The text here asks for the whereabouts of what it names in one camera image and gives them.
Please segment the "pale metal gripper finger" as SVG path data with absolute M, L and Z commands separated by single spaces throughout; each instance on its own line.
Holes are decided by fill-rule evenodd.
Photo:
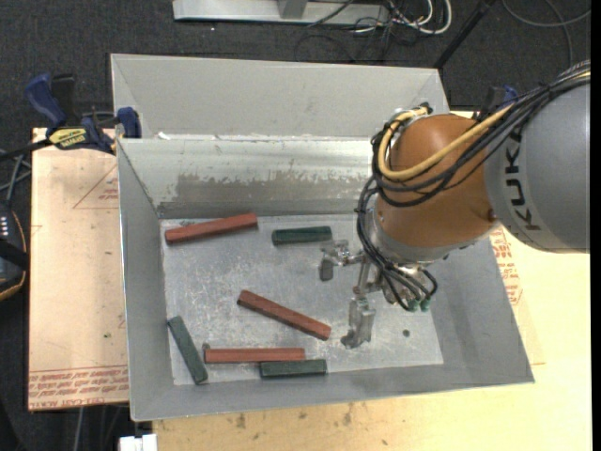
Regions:
M 348 331 L 341 338 L 342 344 L 347 349 L 356 349 L 363 343 L 371 341 L 376 312 L 364 297 L 353 298 L 350 301 Z
M 347 241 L 329 241 L 320 247 L 322 257 L 319 264 L 319 278 L 330 281 L 335 267 L 347 266 L 351 263 L 351 254 Z

